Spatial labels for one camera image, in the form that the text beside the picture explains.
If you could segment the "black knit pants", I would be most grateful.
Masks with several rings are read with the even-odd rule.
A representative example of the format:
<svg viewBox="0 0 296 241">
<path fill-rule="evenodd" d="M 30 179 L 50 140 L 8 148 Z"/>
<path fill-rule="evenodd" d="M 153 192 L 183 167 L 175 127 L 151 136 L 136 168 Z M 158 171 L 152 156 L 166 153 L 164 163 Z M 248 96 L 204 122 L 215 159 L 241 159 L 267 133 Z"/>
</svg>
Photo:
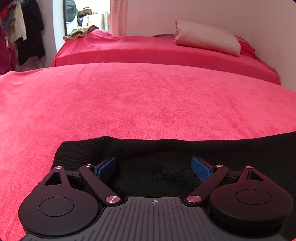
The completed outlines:
<svg viewBox="0 0 296 241">
<path fill-rule="evenodd" d="M 120 198 L 105 205 L 78 170 L 115 161 L 104 183 Z M 200 205 L 185 198 L 201 185 L 191 161 L 229 174 Z M 64 142 L 53 162 L 66 194 L 86 198 L 90 223 L 59 240 L 287 240 L 295 238 L 295 133 L 236 141 Z"/>
</svg>

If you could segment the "red blanket on near bed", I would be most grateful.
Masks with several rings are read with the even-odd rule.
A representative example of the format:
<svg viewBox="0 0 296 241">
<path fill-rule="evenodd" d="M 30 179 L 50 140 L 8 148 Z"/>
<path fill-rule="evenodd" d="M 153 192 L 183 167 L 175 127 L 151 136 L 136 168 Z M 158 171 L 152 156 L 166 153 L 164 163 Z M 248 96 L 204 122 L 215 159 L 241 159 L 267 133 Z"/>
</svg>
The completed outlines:
<svg viewBox="0 0 296 241">
<path fill-rule="evenodd" d="M 1 239 L 64 141 L 235 140 L 295 131 L 295 92 L 227 72 L 93 63 L 1 76 Z"/>
</svg>

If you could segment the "red covered far bed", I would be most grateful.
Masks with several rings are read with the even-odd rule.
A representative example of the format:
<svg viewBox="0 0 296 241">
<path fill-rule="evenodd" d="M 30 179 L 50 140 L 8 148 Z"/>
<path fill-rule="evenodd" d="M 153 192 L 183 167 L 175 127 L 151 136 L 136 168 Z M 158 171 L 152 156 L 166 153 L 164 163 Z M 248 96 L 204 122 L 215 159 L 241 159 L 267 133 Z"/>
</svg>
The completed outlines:
<svg viewBox="0 0 296 241">
<path fill-rule="evenodd" d="M 263 61 L 247 55 L 178 46 L 168 37 L 115 36 L 93 30 L 77 40 L 67 40 L 52 60 L 52 66 L 85 63 L 152 63 L 206 68 L 240 74 L 277 85 L 280 75 Z"/>
</svg>

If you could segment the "folded red blanket stack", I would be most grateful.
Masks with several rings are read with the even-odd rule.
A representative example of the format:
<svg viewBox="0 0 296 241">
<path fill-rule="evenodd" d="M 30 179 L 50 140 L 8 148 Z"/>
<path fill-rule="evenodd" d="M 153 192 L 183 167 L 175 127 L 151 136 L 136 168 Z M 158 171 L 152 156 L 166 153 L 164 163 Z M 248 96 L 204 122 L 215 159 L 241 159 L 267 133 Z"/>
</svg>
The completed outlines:
<svg viewBox="0 0 296 241">
<path fill-rule="evenodd" d="M 248 57 L 254 58 L 256 59 L 256 51 L 255 49 L 250 45 L 250 43 L 248 41 L 246 41 L 245 39 L 243 39 L 240 36 L 235 36 L 236 39 L 238 40 L 239 44 L 241 45 L 241 50 L 240 53 L 243 55 L 246 55 Z"/>
</svg>

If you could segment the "hanging black garment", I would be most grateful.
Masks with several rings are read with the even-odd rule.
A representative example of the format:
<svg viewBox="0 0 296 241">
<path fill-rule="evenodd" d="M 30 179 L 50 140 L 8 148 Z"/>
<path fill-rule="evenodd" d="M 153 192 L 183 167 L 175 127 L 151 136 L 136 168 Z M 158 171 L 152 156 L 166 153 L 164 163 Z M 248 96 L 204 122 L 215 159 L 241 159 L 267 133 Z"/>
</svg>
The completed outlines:
<svg viewBox="0 0 296 241">
<path fill-rule="evenodd" d="M 25 1 L 21 5 L 23 19 L 26 28 L 26 40 L 17 39 L 18 62 L 23 65 L 30 57 L 37 57 L 39 60 L 45 56 L 45 49 L 41 32 L 44 30 L 44 23 L 38 3 Z"/>
</svg>

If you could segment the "hanging magenta garment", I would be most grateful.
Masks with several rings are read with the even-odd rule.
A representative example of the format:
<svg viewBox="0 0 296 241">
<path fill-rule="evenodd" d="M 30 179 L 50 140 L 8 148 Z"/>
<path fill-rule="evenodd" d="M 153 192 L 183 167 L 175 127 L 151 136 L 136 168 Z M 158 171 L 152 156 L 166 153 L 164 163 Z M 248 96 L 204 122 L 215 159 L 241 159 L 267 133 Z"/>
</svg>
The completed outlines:
<svg viewBox="0 0 296 241">
<path fill-rule="evenodd" d="M 9 41 L 3 27 L 0 28 L 0 75 L 16 71 L 19 65 L 13 44 Z"/>
</svg>

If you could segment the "olive cloth on far bed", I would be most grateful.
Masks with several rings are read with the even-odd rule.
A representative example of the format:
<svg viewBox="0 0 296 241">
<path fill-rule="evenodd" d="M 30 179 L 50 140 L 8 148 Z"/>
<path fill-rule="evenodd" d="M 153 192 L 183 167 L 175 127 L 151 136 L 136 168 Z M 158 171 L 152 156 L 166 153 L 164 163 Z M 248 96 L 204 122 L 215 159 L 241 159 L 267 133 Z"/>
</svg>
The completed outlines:
<svg viewBox="0 0 296 241">
<path fill-rule="evenodd" d="M 92 32 L 93 30 L 98 30 L 98 29 L 99 29 L 99 27 L 97 27 L 95 25 L 91 25 L 89 27 L 78 27 L 78 28 L 73 29 L 71 31 L 71 33 L 69 33 L 68 35 L 63 36 L 62 39 L 64 41 L 77 40 L 79 38 L 86 36 L 87 34 Z"/>
</svg>

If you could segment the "beige embossed pillow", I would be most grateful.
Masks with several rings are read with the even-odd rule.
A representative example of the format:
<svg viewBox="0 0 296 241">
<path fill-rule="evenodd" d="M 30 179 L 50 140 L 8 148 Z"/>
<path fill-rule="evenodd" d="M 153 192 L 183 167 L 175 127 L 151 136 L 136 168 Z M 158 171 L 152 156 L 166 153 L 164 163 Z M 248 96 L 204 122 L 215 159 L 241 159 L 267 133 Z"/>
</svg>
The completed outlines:
<svg viewBox="0 0 296 241">
<path fill-rule="evenodd" d="M 174 43 L 179 46 L 216 51 L 240 57 L 241 45 L 226 28 L 179 18 Z"/>
</svg>

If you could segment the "hanging cream garment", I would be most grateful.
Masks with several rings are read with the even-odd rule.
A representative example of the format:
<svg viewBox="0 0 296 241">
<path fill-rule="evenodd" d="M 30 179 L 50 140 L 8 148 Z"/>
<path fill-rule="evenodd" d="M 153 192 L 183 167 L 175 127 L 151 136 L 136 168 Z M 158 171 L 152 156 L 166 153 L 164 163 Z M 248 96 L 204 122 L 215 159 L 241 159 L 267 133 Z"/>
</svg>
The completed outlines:
<svg viewBox="0 0 296 241">
<path fill-rule="evenodd" d="M 11 43 L 18 39 L 26 40 L 27 32 L 25 27 L 25 21 L 23 18 L 23 11 L 20 3 L 16 3 L 12 10 L 12 20 L 6 34 Z"/>
</svg>

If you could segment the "pink curtain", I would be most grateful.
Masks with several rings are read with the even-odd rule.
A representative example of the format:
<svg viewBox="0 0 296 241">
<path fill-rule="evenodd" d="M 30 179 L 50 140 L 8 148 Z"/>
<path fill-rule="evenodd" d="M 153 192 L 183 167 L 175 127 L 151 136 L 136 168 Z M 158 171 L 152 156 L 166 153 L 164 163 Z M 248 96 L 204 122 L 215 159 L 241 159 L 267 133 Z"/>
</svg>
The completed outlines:
<svg viewBox="0 0 296 241">
<path fill-rule="evenodd" d="M 128 0 L 110 1 L 110 32 L 112 35 L 126 35 Z"/>
</svg>

